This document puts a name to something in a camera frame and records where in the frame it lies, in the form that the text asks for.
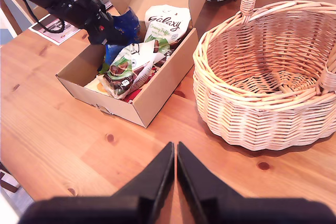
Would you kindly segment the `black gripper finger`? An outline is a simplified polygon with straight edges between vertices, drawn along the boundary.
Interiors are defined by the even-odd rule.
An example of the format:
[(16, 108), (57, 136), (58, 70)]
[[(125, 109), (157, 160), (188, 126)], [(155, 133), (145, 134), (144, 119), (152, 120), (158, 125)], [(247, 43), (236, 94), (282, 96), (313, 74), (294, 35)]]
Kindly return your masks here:
[(117, 26), (113, 21), (108, 20), (90, 20), (88, 21), (88, 39), (93, 45), (110, 44), (126, 46), (136, 38), (136, 27)]
[(177, 145), (177, 178), (196, 223), (230, 223), (225, 207), (242, 196), (215, 176), (187, 147)]
[(168, 142), (148, 166), (119, 189), (114, 223), (155, 223), (174, 182), (174, 144)]

